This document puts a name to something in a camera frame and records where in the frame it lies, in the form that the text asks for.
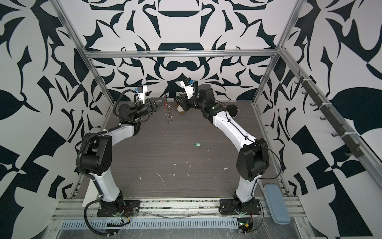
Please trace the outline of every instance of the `debris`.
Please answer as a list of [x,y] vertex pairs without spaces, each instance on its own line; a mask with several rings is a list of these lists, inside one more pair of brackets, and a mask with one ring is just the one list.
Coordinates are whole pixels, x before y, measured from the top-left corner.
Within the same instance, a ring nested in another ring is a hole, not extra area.
[[162,177],[159,175],[160,179],[162,180],[163,182],[163,185],[165,185],[165,181],[163,181]]

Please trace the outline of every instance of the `clear plastic sheet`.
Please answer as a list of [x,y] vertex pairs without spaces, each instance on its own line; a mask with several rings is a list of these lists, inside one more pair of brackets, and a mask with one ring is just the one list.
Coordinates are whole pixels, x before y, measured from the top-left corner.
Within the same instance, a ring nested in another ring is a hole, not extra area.
[[[254,218],[254,228],[260,223],[261,217]],[[58,230],[57,239],[83,239],[83,238],[99,238],[105,239],[105,236],[98,236],[92,233],[88,228],[80,229],[63,229]],[[301,238],[298,224],[295,218],[292,218],[291,223],[288,225],[279,225],[273,222],[269,216],[264,218],[262,225],[256,231],[247,234],[239,233],[237,229],[232,226],[219,228],[211,226],[210,228],[170,228],[170,229],[121,229],[116,235],[110,236],[115,239],[173,239],[173,238],[187,238],[187,239],[202,239],[202,238],[216,238],[216,239],[240,239],[240,238],[261,238],[261,239],[297,239]]]

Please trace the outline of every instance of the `wood grain surface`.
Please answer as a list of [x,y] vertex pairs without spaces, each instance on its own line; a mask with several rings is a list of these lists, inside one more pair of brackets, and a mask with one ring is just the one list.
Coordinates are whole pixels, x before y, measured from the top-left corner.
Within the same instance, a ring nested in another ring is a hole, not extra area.
[[[235,120],[256,138],[262,134],[250,102],[227,102],[240,110]],[[111,171],[124,197],[232,197],[240,175],[236,170],[238,152],[217,127],[206,120],[200,110],[190,109],[184,115],[171,102],[172,123],[165,109],[155,112],[142,123],[140,132],[113,147]],[[107,128],[118,124],[111,115]],[[274,177],[271,165],[264,178]],[[83,198],[88,186],[84,178],[77,193]],[[264,180],[275,183],[277,179]],[[262,196],[259,188],[255,196]]]

